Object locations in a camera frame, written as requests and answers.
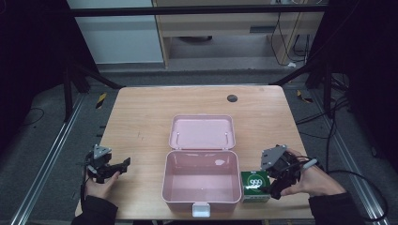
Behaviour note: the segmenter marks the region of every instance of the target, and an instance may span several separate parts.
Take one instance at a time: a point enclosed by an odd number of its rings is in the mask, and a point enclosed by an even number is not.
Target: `green can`
[[[270,194],[259,190],[260,187],[269,187],[270,182],[266,171],[241,172],[243,188],[243,203],[266,203]]]

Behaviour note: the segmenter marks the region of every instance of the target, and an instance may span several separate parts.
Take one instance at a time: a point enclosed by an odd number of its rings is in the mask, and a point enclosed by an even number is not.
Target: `pink box lid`
[[[229,115],[176,115],[170,133],[175,150],[230,150],[235,146],[235,132]]]

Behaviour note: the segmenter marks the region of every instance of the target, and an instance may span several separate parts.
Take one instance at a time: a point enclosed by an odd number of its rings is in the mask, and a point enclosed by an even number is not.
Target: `black sleeve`
[[[351,194],[348,192],[312,197],[309,202],[317,225],[365,224]]]
[[[100,198],[87,196],[85,198],[83,212],[75,217],[71,225],[114,225],[117,207]]]

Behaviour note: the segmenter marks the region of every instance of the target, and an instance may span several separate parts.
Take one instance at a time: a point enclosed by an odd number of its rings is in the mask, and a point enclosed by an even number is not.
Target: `box latch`
[[[209,218],[210,204],[207,202],[195,202],[192,205],[192,216],[194,218]]]

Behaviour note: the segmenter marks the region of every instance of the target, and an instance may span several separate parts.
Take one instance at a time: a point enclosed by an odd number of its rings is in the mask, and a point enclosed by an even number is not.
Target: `wall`
[[[68,0],[70,8],[152,7],[150,0]],[[162,63],[154,16],[76,18],[97,65]]]

